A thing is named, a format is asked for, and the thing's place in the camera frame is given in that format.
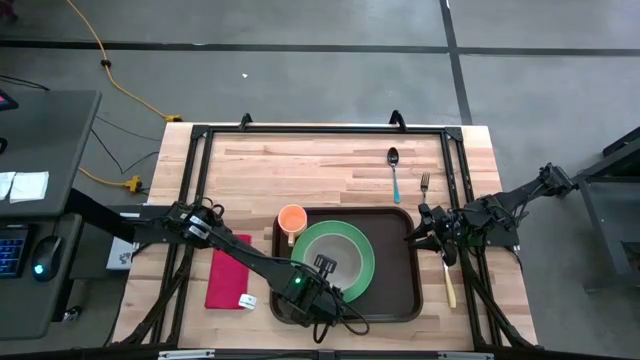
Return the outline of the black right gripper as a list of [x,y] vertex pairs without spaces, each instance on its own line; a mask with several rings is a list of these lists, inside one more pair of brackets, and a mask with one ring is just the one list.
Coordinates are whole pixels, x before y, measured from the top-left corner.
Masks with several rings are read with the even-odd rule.
[[455,265],[457,249],[453,237],[453,220],[450,215],[440,206],[431,209],[424,203],[418,208],[421,225],[407,235],[407,238],[423,239],[416,240],[410,247],[440,253],[447,266]]

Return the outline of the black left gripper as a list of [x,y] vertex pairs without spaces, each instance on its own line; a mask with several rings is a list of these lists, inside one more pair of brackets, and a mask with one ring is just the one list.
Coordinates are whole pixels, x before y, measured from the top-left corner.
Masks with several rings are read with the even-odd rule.
[[337,268],[337,262],[326,255],[315,257],[312,268],[306,273],[304,300],[304,325],[324,323],[334,326],[343,315],[340,291],[327,280]]

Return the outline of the grey bowl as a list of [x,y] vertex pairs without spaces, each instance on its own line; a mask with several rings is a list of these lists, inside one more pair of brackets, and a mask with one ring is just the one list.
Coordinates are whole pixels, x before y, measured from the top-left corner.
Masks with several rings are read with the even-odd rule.
[[340,234],[319,236],[304,251],[303,261],[318,270],[319,266],[314,264],[318,255],[336,262],[335,270],[327,276],[332,285],[346,290],[355,284],[361,274],[363,260],[351,239]]

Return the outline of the green plate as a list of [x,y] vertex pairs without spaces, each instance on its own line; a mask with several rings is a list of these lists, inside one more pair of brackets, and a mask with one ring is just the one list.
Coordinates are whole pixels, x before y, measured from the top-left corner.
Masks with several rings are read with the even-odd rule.
[[327,220],[310,226],[296,240],[291,253],[291,259],[303,262],[304,251],[312,240],[326,234],[340,234],[351,239],[361,252],[363,267],[355,284],[346,290],[341,290],[343,299],[350,303],[360,297],[372,282],[375,272],[375,254],[368,238],[354,225],[350,223]]

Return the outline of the orange mug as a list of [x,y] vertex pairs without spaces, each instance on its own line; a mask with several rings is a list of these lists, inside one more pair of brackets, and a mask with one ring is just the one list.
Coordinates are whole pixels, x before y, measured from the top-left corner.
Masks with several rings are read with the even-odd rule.
[[286,236],[287,245],[293,247],[296,239],[307,229],[307,212],[300,205],[289,204],[279,211],[277,221]]

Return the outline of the spoon with blue handle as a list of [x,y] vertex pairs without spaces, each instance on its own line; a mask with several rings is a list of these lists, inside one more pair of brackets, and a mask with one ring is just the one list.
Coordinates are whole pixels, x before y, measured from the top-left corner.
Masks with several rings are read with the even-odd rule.
[[396,167],[399,163],[399,152],[395,147],[391,147],[387,152],[387,163],[392,169],[393,178],[393,199],[396,204],[401,203],[401,195],[397,182]]

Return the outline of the red cloth napkin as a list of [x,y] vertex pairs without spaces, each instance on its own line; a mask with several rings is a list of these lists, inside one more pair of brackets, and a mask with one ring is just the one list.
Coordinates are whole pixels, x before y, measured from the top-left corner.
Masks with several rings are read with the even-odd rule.
[[222,250],[212,255],[204,306],[207,309],[253,310],[257,298],[248,293],[249,269]]

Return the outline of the dark brown serving tray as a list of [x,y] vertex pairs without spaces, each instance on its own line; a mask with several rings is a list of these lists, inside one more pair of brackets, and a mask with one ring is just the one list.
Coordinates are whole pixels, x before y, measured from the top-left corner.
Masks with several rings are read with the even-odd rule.
[[[421,311],[423,298],[417,251],[405,237],[414,229],[411,216],[398,207],[308,208],[308,228],[327,220],[357,227],[368,238],[375,254],[375,272],[365,292],[350,302],[345,319],[356,322],[407,322]],[[293,248],[278,222],[273,222],[272,254],[291,258]]]

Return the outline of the dark metal stand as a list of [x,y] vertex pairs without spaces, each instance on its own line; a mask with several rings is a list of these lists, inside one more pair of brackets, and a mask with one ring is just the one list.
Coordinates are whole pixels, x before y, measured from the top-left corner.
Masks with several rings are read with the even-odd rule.
[[608,260],[584,290],[640,288],[640,126],[605,147],[576,180]]

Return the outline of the white printed box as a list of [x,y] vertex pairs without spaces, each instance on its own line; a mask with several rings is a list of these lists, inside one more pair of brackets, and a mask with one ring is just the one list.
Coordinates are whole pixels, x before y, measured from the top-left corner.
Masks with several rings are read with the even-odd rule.
[[138,250],[136,243],[130,243],[114,237],[107,258],[106,269],[111,271],[129,270],[134,253]]

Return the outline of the black computer mouse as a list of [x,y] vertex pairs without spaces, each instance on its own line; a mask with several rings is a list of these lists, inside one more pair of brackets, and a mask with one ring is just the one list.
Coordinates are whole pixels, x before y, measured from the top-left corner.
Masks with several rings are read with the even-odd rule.
[[63,238],[56,235],[44,237],[36,244],[31,256],[31,272],[35,280],[48,282],[57,275],[63,247]]

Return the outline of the white paper sheet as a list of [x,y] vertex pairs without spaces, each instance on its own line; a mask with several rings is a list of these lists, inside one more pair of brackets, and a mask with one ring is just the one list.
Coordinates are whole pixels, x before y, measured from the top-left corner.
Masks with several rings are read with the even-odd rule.
[[0,201],[9,194],[15,175],[15,172],[0,172]]
[[46,196],[48,180],[47,171],[17,173],[13,178],[9,201],[19,203],[43,200]]

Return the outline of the backlit black keyboard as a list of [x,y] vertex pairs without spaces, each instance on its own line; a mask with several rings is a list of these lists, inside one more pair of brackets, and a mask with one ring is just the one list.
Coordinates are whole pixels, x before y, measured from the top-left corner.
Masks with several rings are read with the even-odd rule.
[[0,226],[0,279],[21,275],[29,237],[30,227],[26,224]]

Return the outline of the dark grey desk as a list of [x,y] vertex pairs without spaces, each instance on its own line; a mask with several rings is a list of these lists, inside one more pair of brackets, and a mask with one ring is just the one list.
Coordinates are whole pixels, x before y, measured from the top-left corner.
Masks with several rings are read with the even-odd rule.
[[[69,271],[83,229],[80,214],[67,207],[72,185],[101,96],[96,91],[48,91],[15,94],[17,109],[0,111],[0,172],[49,173],[43,200],[0,201],[0,226],[26,224],[29,245],[21,275],[0,279],[0,341],[37,339],[63,317],[61,295],[71,286]],[[60,268],[48,282],[35,280],[31,256],[44,237],[64,240]]]

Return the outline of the silver frame bracket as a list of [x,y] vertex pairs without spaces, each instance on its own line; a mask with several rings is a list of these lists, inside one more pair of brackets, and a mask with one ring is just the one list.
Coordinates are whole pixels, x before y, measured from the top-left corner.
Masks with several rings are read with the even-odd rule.
[[495,360],[491,353],[479,352],[439,352],[438,360]]
[[214,349],[191,349],[161,351],[157,360],[211,360],[215,358]]

